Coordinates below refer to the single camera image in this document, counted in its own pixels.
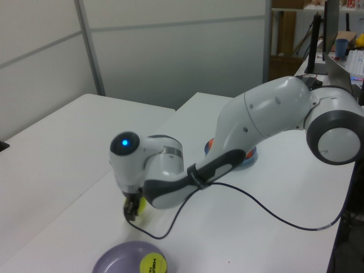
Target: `shelf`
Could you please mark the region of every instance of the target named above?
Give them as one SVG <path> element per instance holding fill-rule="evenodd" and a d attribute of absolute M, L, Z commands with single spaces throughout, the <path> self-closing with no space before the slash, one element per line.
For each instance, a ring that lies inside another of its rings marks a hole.
<path fill-rule="evenodd" d="M 319 6 L 308 5 L 304 9 L 280 9 L 278 7 L 274 7 L 274 8 L 272 8 L 272 11 L 324 11 L 324 7 L 323 6 L 320 6 L 320 5 Z M 359 13 L 359 14 L 364 14 L 364 10 L 356 10 L 354 8 L 350 8 L 350 7 L 346 7 L 346 6 L 341 6 L 340 7 L 340 12 L 341 13 Z"/>

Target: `white wall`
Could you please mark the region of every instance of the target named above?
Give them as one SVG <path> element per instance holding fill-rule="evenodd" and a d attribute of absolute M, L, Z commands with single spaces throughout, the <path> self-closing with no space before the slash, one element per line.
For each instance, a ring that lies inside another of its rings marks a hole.
<path fill-rule="evenodd" d="M 0 140 L 96 94 L 73 0 L 1 0 L 0 37 Z"/>
<path fill-rule="evenodd" d="M 83 3 L 107 96 L 178 109 L 262 83 L 265 0 Z"/>

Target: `tennis ball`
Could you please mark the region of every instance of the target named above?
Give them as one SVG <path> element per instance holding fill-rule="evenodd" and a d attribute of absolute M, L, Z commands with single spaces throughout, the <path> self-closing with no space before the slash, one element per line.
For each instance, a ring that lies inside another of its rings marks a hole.
<path fill-rule="evenodd" d="M 167 262 L 159 253 L 147 254 L 139 266 L 140 273 L 166 273 Z"/>
<path fill-rule="evenodd" d="M 138 208 L 138 215 L 140 215 L 147 206 L 147 200 L 144 196 L 139 200 L 139 208 Z"/>

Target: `robotic arm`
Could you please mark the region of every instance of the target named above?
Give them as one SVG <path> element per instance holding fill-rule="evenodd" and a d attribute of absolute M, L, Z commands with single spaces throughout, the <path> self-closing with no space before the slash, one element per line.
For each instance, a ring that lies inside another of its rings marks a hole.
<path fill-rule="evenodd" d="M 158 209 L 179 205 L 197 188 L 239 166 L 259 142 L 286 130 L 305 130 L 309 148 L 325 163 L 347 164 L 364 157 L 364 109 L 347 91 L 323 87 L 310 92 L 298 78 L 280 78 L 226 104 L 211 150 L 186 170 L 176 139 L 132 132 L 116 136 L 110 163 L 127 197 L 127 217 L 135 219 L 142 196 Z"/>

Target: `white table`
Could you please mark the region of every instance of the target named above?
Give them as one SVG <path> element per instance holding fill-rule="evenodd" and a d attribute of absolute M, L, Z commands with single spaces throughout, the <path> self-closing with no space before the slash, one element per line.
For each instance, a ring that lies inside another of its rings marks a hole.
<path fill-rule="evenodd" d="M 178 139 L 185 167 L 204 156 L 216 120 L 231 98 L 197 93 L 154 133 Z M 258 145 L 258 161 L 220 181 L 241 187 L 273 212 L 310 228 L 330 223 L 348 189 L 353 164 L 329 166 L 317 160 L 303 131 L 288 131 Z M 326 272 L 338 224 L 302 231 L 272 218 L 246 196 L 212 186 L 193 196 L 170 235 L 156 241 L 123 218 L 123 197 L 112 171 L 0 268 L 11 272 L 92 271 L 111 247 L 144 240 L 157 245 L 168 272 Z M 138 225 L 156 235 L 169 227 L 176 209 L 150 206 Z"/>
<path fill-rule="evenodd" d="M 150 134 L 172 109 L 83 95 L 0 152 L 0 266 L 111 169 L 121 131 Z"/>

